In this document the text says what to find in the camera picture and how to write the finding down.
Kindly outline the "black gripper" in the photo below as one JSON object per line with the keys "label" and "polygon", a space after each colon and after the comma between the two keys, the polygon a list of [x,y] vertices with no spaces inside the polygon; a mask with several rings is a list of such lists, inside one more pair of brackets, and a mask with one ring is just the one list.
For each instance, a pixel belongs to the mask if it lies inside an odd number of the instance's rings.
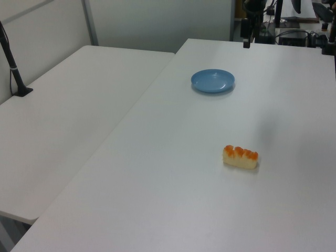
{"label": "black gripper", "polygon": [[240,37],[243,39],[243,48],[250,48],[250,39],[253,32],[251,19],[243,18],[241,20]]}

